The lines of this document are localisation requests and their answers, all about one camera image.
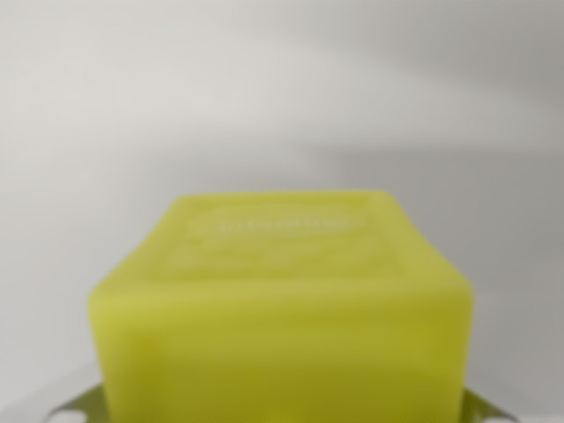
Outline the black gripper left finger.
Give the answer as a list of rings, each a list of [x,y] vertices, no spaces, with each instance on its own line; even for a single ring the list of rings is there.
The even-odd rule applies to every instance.
[[[49,412],[44,422],[106,422],[107,406],[101,384],[91,387]]]

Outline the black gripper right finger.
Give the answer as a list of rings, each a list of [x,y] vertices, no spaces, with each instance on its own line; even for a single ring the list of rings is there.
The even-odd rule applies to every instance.
[[[517,423],[519,419],[474,391],[465,388],[461,411],[462,423]]]

